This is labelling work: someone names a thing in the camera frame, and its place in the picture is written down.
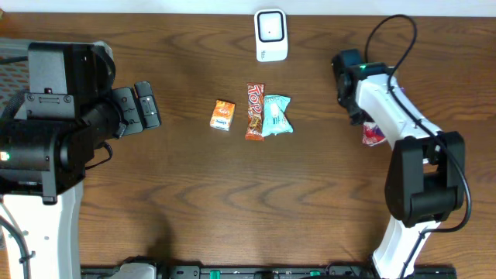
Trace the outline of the red purple snack packet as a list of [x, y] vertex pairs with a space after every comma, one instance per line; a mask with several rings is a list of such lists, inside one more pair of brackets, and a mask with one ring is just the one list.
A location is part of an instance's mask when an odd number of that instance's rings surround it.
[[396, 101], [382, 90], [365, 89], [360, 93], [359, 107], [371, 120], [363, 124], [363, 143], [368, 146], [387, 142], [391, 149], [404, 137], [406, 120]]

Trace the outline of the teal snack packet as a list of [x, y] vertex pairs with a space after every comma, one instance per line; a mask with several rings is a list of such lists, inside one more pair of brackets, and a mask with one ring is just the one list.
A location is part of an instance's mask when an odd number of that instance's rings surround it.
[[262, 136], [292, 133], [293, 127], [288, 121], [285, 111], [291, 98], [283, 95], [267, 95], [264, 97]]

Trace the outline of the orange Top chocolate bar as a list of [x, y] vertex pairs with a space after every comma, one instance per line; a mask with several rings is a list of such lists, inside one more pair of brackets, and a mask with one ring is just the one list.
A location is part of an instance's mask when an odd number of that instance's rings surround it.
[[264, 141], [262, 136], [264, 117], [264, 89], [263, 83], [248, 83], [248, 127], [246, 140]]

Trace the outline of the small orange box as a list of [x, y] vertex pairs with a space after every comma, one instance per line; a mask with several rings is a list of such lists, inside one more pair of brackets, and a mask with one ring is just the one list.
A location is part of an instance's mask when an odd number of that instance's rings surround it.
[[210, 119], [210, 126], [214, 129], [229, 131], [235, 107], [236, 105], [234, 103], [217, 100]]

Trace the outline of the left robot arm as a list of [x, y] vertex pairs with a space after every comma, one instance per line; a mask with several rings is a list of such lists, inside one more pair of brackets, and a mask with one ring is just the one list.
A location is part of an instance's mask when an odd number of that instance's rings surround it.
[[114, 88], [103, 42], [33, 42], [29, 87], [1, 117], [1, 227], [13, 278], [78, 278], [78, 218], [95, 151], [160, 125], [147, 82]]

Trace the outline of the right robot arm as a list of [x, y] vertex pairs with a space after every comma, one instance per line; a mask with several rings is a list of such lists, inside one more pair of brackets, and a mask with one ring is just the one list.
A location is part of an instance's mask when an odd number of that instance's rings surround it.
[[372, 255], [381, 278], [407, 277], [431, 233], [463, 204], [465, 144], [443, 132], [410, 102], [384, 63], [365, 63], [359, 50], [332, 59], [338, 103], [354, 125], [377, 125], [392, 149], [384, 186], [390, 221]]

